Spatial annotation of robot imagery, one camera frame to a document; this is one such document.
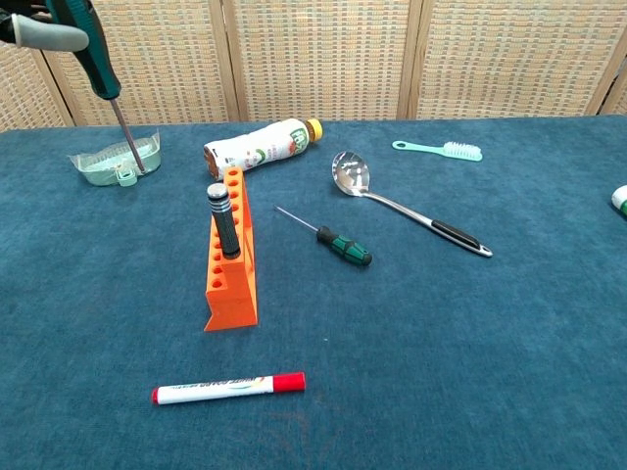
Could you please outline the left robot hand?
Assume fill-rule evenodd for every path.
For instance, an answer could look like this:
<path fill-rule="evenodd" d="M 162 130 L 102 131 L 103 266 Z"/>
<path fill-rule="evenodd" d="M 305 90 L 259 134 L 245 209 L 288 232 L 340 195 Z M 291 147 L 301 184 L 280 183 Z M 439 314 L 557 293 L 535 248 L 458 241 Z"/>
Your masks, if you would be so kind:
<path fill-rule="evenodd" d="M 45 1 L 2 1 L 1 41 L 61 52 L 79 52 L 89 45 L 83 30 L 54 23 Z"/>

